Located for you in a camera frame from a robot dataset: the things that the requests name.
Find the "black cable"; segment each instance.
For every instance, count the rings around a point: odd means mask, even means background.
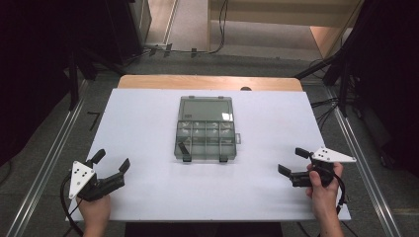
[[[70,212],[70,215],[79,207],[79,205],[80,205],[80,203],[81,203],[81,201],[83,201],[83,199],[80,199],[80,201],[77,203],[77,206],[76,207],[74,207],[74,209]],[[68,229],[67,229],[67,231],[65,231],[65,233],[62,235],[63,237],[66,237],[69,233],[70,233],[70,231],[73,229],[73,227],[72,226],[70,226]]]
[[[336,206],[336,212],[337,214],[339,214],[341,210],[341,206],[343,206],[343,204],[345,203],[346,190],[345,190],[345,184],[343,183],[342,179],[336,174],[333,174],[333,177],[336,178],[336,180],[339,183],[339,187],[341,188],[341,197],[339,198],[338,205]]]
[[[338,104],[335,104],[332,108],[329,109],[327,115],[325,118],[323,118],[323,122],[320,126],[320,131],[323,129],[324,124],[326,123],[327,119],[329,118],[330,114],[333,113],[333,111],[338,107]]]
[[[351,233],[352,233],[355,237],[358,237],[358,235],[355,233],[355,231],[354,231],[354,230],[352,230],[351,228],[349,228],[349,226],[348,226],[345,222],[341,221],[341,223],[342,223],[343,225],[345,225],[345,226],[346,226],[346,228],[348,228],[348,230],[349,230],[349,231],[351,231]]]
[[[71,230],[73,229],[73,227],[69,227],[68,229],[67,229],[67,231],[65,231],[65,233],[62,235],[62,237],[66,237],[70,232],[71,232]]]
[[[83,199],[80,199],[80,201],[77,203],[76,207],[74,207],[73,210],[71,210],[70,215],[78,208],[78,206],[80,205],[80,203],[83,201]]]
[[[328,99],[328,100],[325,100],[325,101],[313,102],[310,105],[311,105],[312,108],[316,108],[316,107],[319,107],[319,106],[324,106],[324,105],[330,104],[332,102],[339,102],[339,98],[334,97],[334,98],[331,98],[331,99]]]
[[[124,65],[124,67],[123,68],[127,68],[127,67],[129,67],[133,62],[135,62],[137,59],[139,59],[139,58],[141,58],[142,56],[144,56],[144,55],[146,55],[146,54],[148,54],[148,53],[150,53],[151,52],[151,50],[150,49],[148,49],[148,50],[145,50],[142,54],[140,54],[140,55],[137,55],[137,56],[135,56],[135,57],[133,57],[131,60],[130,60],[130,62],[129,63],[127,63],[126,65]]]
[[[224,0],[221,10],[219,11],[218,16],[218,24],[219,24],[219,30],[221,31],[221,42],[216,50],[213,51],[184,51],[184,50],[167,50],[167,49],[161,49],[161,48],[149,48],[148,49],[155,49],[156,51],[162,51],[162,52],[184,52],[184,53],[193,53],[193,54],[213,54],[219,52],[224,47],[224,39],[225,39],[225,21],[227,19],[227,10],[228,10],[228,0]]]
[[[318,125],[321,125],[321,123],[323,122],[323,120],[330,115],[330,113],[335,109],[335,106],[336,106],[336,104],[333,105],[331,108],[329,108],[329,110],[327,110],[321,116],[319,116],[319,117],[316,118],[318,120],[318,122],[317,122]]]
[[[324,62],[322,58],[315,59],[315,60],[313,60],[313,61],[311,61],[311,62],[310,62],[310,64],[308,65],[308,68],[310,68],[310,67],[311,67],[311,65],[312,65],[314,62],[316,62],[316,61],[322,61],[322,62]],[[313,75],[313,76],[315,76],[315,77],[317,77],[318,79],[323,79],[323,77],[322,77],[322,76],[317,76],[316,74],[314,74],[314,72],[312,73],[312,75]]]
[[[297,222],[296,225],[299,227],[299,229],[302,231],[302,233],[307,236],[310,237],[310,235],[307,233],[307,231],[305,231],[304,227],[302,227],[301,222]]]
[[[70,222],[71,227],[77,232],[78,235],[83,236],[83,231],[80,229],[80,227],[78,227],[78,225],[74,222],[73,218],[71,218],[70,213],[68,212],[67,209],[67,205],[65,203],[65,199],[64,199],[64,187],[65,184],[71,180],[71,172],[68,173],[68,175],[64,178],[64,180],[62,181],[61,184],[61,189],[59,190],[59,197],[61,199],[61,205],[62,208],[64,209],[65,215],[68,218],[68,221]]]
[[[12,173],[12,161],[9,160],[7,163],[9,164],[9,169],[7,170],[6,175],[4,176],[4,178],[0,181],[0,186],[2,186],[3,183],[6,182],[7,179],[9,179],[9,176]]]

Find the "hand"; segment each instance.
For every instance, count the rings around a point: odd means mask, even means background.
[[[311,169],[312,165],[310,164],[307,166],[307,170]],[[333,170],[337,176],[341,177],[343,166],[340,163],[334,163]],[[320,222],[321,236],[343,236],[336,212],[338,181],[333,179],[330,185],[324,188],[317,172],[311,171],[309,176],[312,187],[307,188],[305,193],[312,199],[312,211]]]
[[[86,226],[84,236],[104,236],[111,215],[111,197],[106,195],[93,201],[83,200],[79,209]]]

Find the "plastic organizer box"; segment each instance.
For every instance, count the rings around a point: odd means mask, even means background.
[[[229,97],[182,97],[175,156],[227,162],[237,154],[232,101]]]

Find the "white table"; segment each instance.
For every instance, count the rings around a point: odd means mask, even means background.
[[[189,95],[232,98],[241,134],[235,160],[176,160],[179,103]],[[314,219],[311,200],[278,173],[278,164],[304,171],[309,161],[294,149],[323,145],[304,92],[115,89],[89,158],[107,152],[94,166],[98,178],[130,160],[126,185],[112,193],[112,220],[293,221]],[[72,217],[82,220],[78,211]],[[346,206],[339,217],[351,218]]]

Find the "metal frame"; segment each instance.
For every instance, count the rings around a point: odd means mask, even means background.
[[[83,80],[79,89],[80,100],[76,104],[74,110],[68,112],[68,115],[65,118],[65,121],[58,132],[58,135],[52,143],[52,146],[46,155],[41,169],[38,172],[30,190],[25,196],[25,199],[19,208],[18,214],[16,215],[15,220],[13,221],[6,236],[22,236],[24,234],[29,220],[31,219],[31,216],[34,213],[35,208],[37,207],[37,204],[41,198],[43,189],[49,180],[49,176],[51,175],[59,155],[61,154],[62,148],[65,145],[68,135],[70,134],[73,125],[77,121],[77,118],[84,104],[84,97],[88,86],[89,83],[86,80]]]
[[[173,22],[175,19],[176,10],[178,9],[179,0],[175,0],[173,3],[172,12],[170,13],[169,24],[167,24],[166,33],[164,34],[163,42],[167,45],[167,40],[169,40],[170,32],[172,30]]]
[[[329,99],[336,97],[333,88],[326,87],[326,92]],[[351,128],[348,118],[344,118],[339,110],[335,110],[335,117],[339,122],[342,133],[345,136],[352,155],[358,159],[357,168],[364,181],[367,192],[370,195],[371,201],[373,202],[373,206],[386,236],[402,236],[394,220],[391,209],[389,208],[385,197],[376,182],[376,178],[367,163],[364,152],[354,134],[353,129]]]

